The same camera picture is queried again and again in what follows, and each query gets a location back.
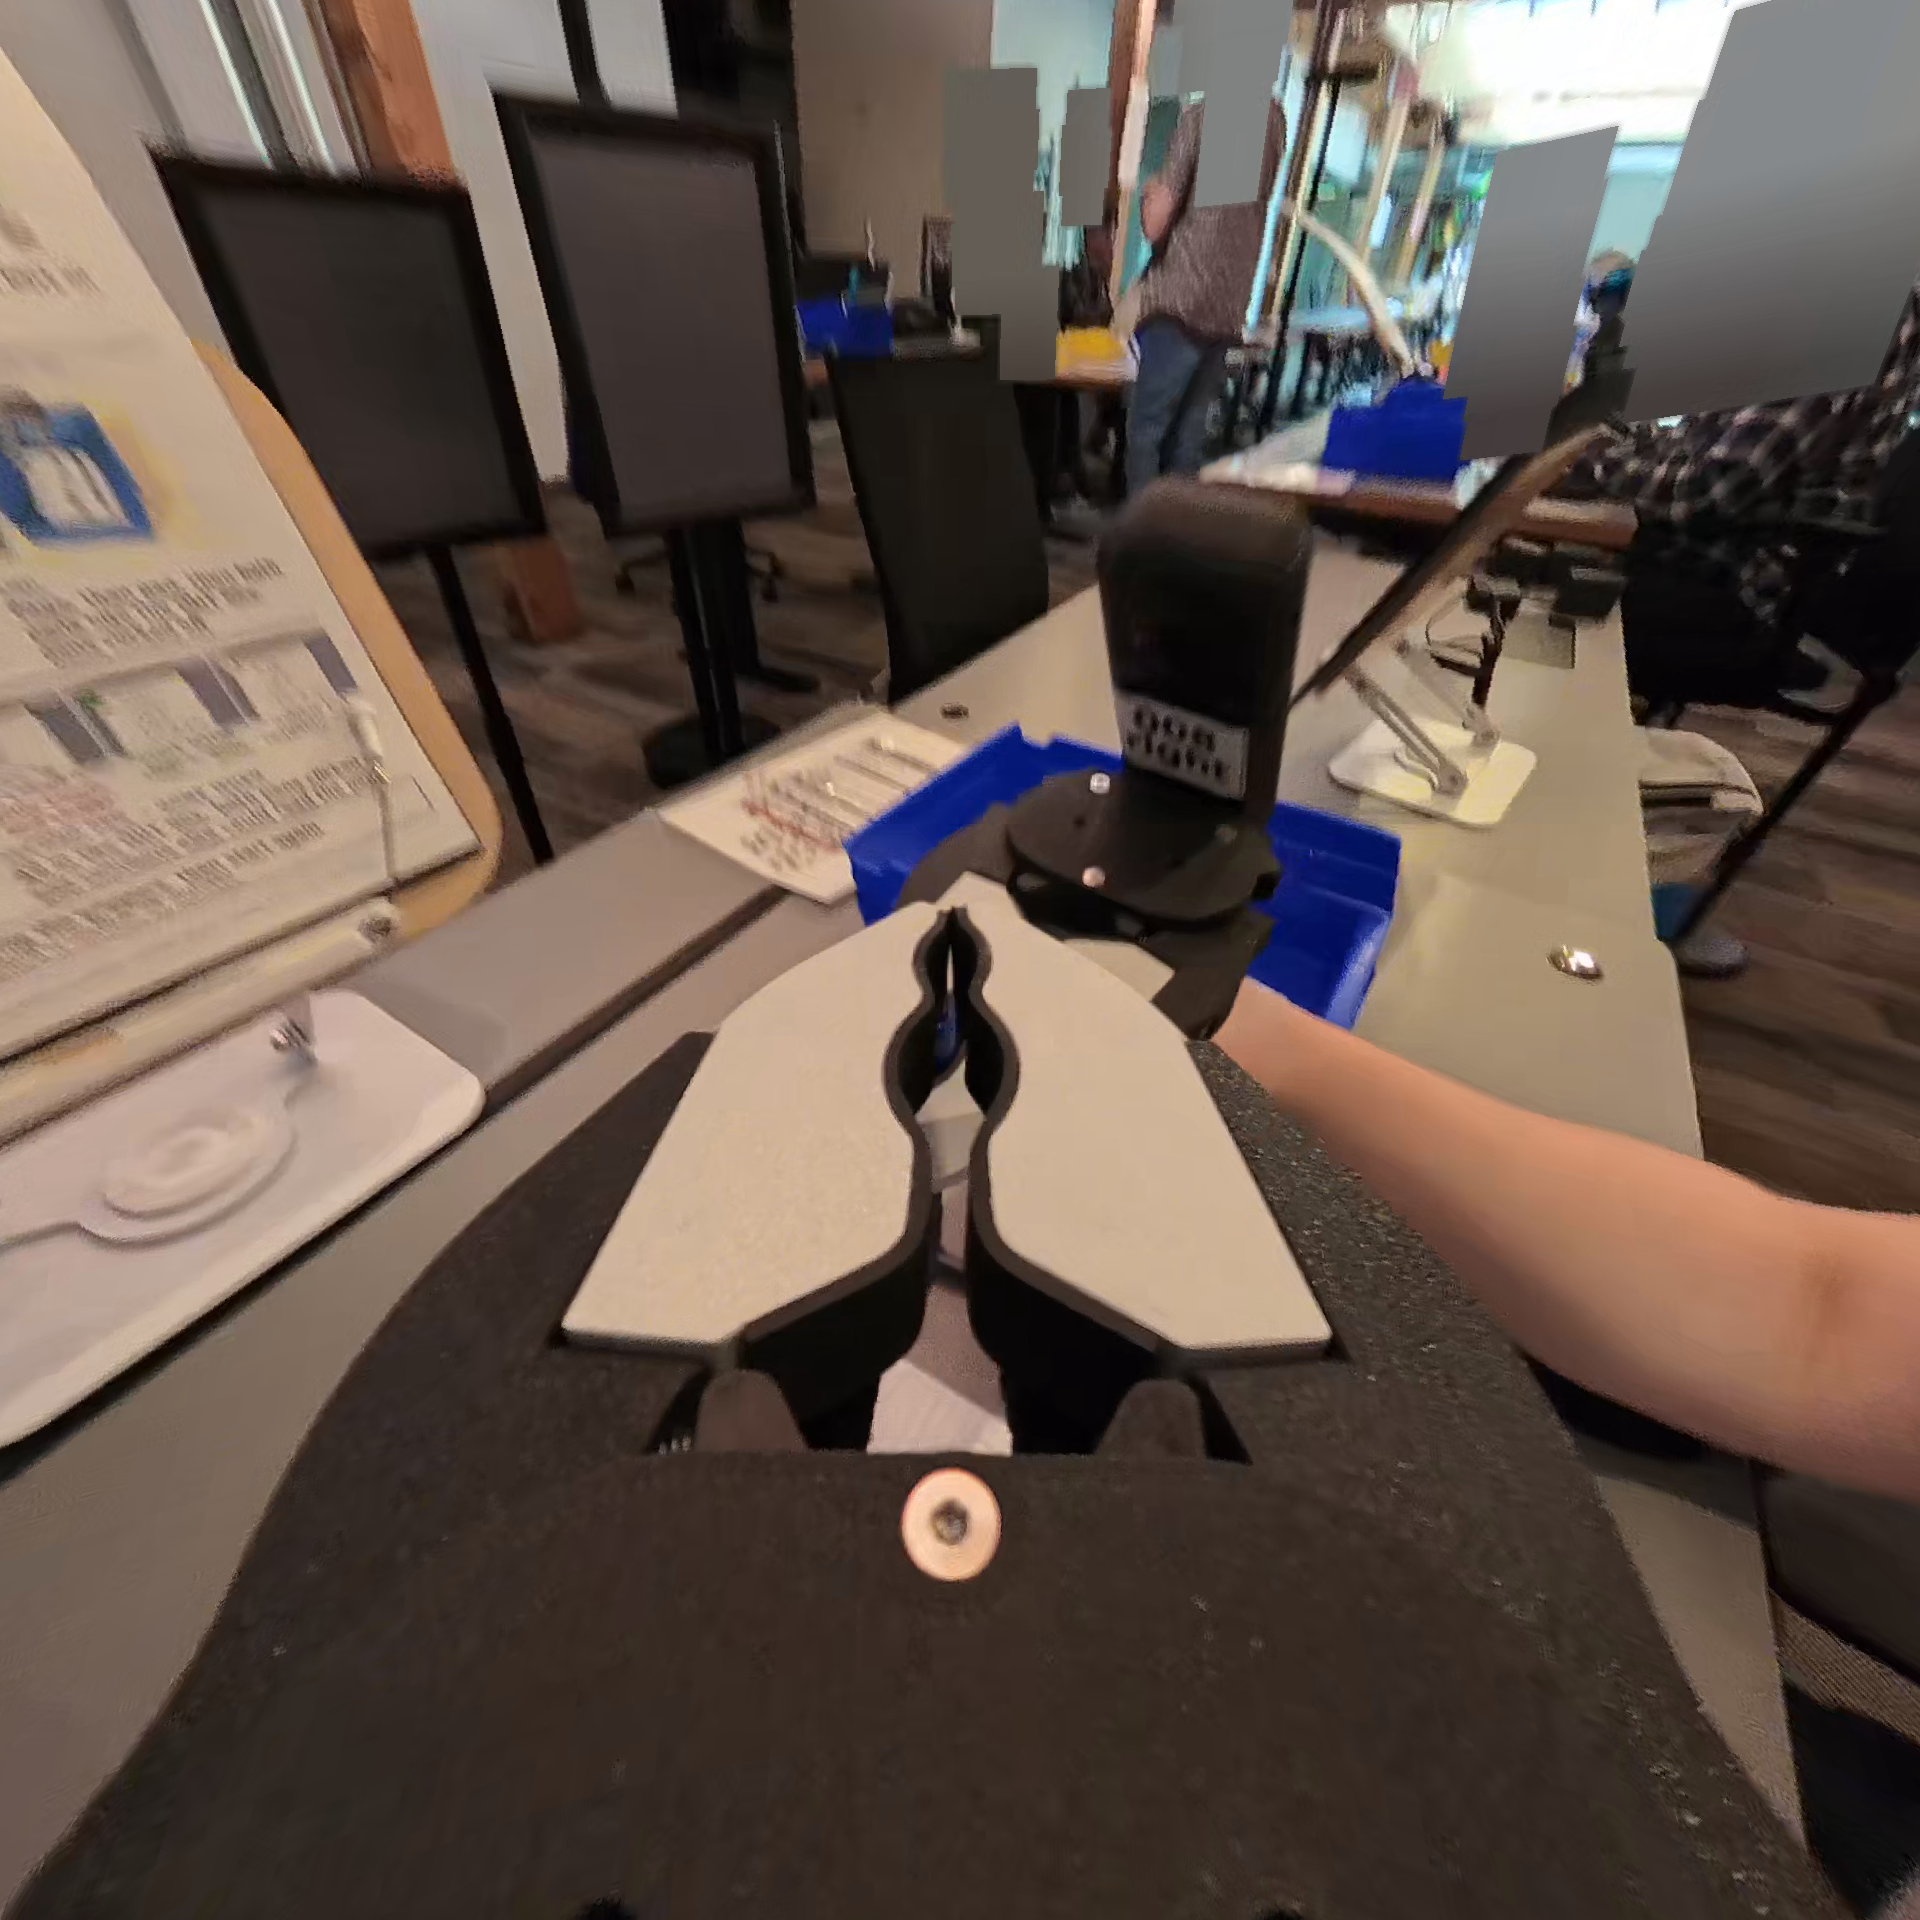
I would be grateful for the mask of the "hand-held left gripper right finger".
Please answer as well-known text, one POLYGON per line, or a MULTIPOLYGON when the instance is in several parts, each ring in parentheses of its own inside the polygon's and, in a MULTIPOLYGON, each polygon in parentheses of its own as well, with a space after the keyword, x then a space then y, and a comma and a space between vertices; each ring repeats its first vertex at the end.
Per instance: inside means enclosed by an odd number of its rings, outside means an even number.
POLYGON ((1147 1381, 1336 1352, 1280 1218, 1158 1003, 1173 966, 955 904, 955 1015, 981 1122, 968 1318, 1016 1448, 1094 1448, 1147 1381))

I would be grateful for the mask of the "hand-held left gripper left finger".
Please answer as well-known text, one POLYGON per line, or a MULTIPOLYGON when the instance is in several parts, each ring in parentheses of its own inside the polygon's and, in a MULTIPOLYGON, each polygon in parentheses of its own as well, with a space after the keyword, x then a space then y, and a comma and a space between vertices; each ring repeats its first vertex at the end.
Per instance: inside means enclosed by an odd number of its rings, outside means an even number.
POLYGON ((942 1227, 921 1108, 955 930, 955 907, 910 904, 734 1008, 565 1308, 567 1346, 762 1374, 815 1446, 871 1442, 942 1227))

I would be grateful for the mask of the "person's right forearm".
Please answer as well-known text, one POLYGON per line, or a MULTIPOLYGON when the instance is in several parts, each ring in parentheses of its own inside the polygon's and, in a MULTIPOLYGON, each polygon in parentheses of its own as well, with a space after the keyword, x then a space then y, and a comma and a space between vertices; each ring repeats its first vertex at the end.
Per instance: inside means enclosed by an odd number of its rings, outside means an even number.
POLYGON ((1774 1470, 1918 1499, 1918 1220, 1546 1117, 1248 978, 1217 1031, 1530 1358, 1774 1470))

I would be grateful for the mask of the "dark tablet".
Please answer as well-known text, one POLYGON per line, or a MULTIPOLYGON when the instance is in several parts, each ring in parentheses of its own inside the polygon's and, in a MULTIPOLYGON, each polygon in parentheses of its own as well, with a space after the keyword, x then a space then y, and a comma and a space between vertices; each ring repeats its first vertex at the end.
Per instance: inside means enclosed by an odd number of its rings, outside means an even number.
POLYGON ((1585 423, 1541 452, 1505 460, 1496 478, 1442 530, 1438 546, 1407 567, 1333 652, 1302 679, 1287 706, 1299 708, 1329 693, 1377 642, 1403 632, 1426 598, 1456 578, 1472 575, 1505 536, 1518 533, 1527 510, 1582 460, 1591 443, 1608 439, 1609 431, 1608 423, 1585 423))

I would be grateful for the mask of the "black office chair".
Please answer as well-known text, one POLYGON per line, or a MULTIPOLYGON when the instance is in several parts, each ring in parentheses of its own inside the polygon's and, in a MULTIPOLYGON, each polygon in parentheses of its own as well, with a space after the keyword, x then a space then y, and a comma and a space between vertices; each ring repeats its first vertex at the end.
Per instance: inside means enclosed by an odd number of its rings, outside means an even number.
POLYGON ((989 355, 837 355, 829 386, 901 703, 1049 610, 1038 491, 989 355))

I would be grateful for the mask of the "white tablet stand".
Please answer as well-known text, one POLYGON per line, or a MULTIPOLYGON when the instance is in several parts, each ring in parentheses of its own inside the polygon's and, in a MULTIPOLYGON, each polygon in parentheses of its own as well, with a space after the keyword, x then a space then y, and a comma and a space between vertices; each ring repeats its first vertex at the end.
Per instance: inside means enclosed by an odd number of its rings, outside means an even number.
POLYGON ((1536 773, 1538 755, 1509 739, 1422 648, 1357 662, 1344 684, 1369 724, 1330 759, 1329 775, 1362 799, 1486 831, 1536 773))

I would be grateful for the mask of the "written paper sheet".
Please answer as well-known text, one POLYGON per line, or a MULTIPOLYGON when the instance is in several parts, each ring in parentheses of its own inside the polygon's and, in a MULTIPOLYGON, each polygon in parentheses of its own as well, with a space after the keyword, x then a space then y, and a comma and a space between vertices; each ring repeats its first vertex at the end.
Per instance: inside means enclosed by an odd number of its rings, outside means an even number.
POLYGON ((963 755, 963 742, 863 706, 771 759, 699 784, 662 816, 759 883, 840 904, 856 893, 853 839, 963 755))

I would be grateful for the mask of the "white clipboard stand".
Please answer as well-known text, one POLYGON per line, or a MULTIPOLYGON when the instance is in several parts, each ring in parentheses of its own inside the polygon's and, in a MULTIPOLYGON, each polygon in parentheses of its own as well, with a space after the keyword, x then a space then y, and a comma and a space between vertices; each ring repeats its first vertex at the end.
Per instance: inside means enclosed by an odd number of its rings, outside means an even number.
POLYGON ((386 886, 151 995, 6 964, 6 1448, 479 1119, 479 1077, 346 984, 400 933, 386 886))

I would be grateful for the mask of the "wooden clipboard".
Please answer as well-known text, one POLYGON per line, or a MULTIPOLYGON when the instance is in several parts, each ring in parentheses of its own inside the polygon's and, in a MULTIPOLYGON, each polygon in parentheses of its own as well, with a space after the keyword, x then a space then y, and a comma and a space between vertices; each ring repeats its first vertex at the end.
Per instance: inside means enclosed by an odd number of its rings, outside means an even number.
POLYGON ((466 912, 496 878, 505 829, 494 790, 294 427, 224 349, 195 342, 195 352, 219 386, 402 723, 477 836, 477 850, 466 858, 393 886, 399 939, 410 944, 466 912))

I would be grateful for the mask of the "black panel on stand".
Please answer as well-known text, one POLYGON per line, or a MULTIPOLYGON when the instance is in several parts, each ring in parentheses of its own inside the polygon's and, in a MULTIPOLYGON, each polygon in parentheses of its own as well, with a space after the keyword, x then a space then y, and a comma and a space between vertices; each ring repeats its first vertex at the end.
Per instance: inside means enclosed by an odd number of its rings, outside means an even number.
POLYGON ((232 359, 295 430, 370 559, 423 558, 535 863, 557 858, 458 552, 545 536, 464 187, 154 151, 232 359))
POLYGON ((494 93, 561 359, 567 478, 611 541, 662 536, 696 714, 642 741, 662 790, 778 735, 738 700, 746 523, 815 503, 779 133, 738 114, 494 93))

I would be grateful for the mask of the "printed instruction sheet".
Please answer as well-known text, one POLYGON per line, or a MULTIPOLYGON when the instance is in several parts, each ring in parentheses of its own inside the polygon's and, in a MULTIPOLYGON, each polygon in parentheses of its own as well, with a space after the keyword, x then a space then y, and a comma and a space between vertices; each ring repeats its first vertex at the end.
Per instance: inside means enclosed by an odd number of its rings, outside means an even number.
POLYGON ((6 63, 2 1045, 479 850, 230 397, 6 63))

